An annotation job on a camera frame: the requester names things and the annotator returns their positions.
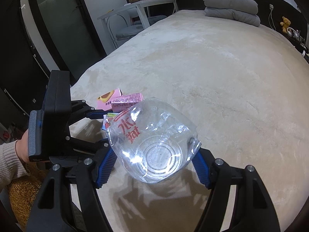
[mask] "clear plastic bottle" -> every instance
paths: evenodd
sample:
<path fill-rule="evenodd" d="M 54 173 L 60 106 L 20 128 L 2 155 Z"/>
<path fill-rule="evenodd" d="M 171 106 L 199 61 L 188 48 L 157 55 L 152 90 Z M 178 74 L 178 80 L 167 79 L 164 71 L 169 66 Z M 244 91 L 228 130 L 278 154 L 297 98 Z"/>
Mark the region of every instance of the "clear plastic bottle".
<path fill-rule="evenodd" d="M 121 112 L 107 134 L 125 169 L 146 183 L 160 182 L 182 169 L 200 148 L 196 126 L 156 98 Z"/>

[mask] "pink box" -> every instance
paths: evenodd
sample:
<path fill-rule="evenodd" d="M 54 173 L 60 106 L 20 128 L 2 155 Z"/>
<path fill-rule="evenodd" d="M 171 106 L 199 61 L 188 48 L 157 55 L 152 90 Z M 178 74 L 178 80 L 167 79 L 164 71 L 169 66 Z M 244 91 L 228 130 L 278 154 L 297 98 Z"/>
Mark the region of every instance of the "pink box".
<path fill-rule="evenodd" d="M 112 99 L 112 109 L 114 113 L 119 113 L 127 108 L 135 105 L 143 100 L 141 93 L 134 93 L 130 95 L 123 95 Z"/>
<path fill-rule="evenodd" d="M 108 111 L 112 109 L 112 100 L 116 97 L 120 97 L 122 92 L 119 88 L 112 90 L 97 98 L 97 109 Z"/>

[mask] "frosted glass door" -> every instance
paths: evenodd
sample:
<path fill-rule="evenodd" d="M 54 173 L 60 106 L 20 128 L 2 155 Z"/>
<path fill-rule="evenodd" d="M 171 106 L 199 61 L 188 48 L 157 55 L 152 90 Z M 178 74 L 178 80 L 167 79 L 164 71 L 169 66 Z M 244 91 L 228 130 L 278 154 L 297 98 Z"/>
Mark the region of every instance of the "frosted glass door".
<path fill-rule="evenodd" d="M 76 0 L 37 0 L 58 52 L 76 79 L 101 60 Z"/>

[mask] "teddy bear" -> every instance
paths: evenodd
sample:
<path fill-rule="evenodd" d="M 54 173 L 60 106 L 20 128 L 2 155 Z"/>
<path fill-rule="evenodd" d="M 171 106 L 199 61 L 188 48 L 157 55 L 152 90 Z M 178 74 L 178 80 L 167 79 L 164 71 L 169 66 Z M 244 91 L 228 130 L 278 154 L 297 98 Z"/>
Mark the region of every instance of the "teddy bear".
<path fill-rule="evenodd" d="M 280 22 L 280 25 L 282 26 L 283 33 L 286 34 L 286 29 L 291 25 L 291 21 L 285 17 L 282 17 L 283 22 Z"/>

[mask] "beige sweater sleeve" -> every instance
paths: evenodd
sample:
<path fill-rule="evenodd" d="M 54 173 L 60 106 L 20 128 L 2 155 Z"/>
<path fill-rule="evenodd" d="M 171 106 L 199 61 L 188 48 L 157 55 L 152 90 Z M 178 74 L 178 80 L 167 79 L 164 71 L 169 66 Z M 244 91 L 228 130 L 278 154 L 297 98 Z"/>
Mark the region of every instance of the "beige sweater sleeve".
<path fill-rule="evenodd" d="M 30 175 L 16 154 L 15 144 L 16 141 L 0 145 L 0 192 L 12 179 Z"/>

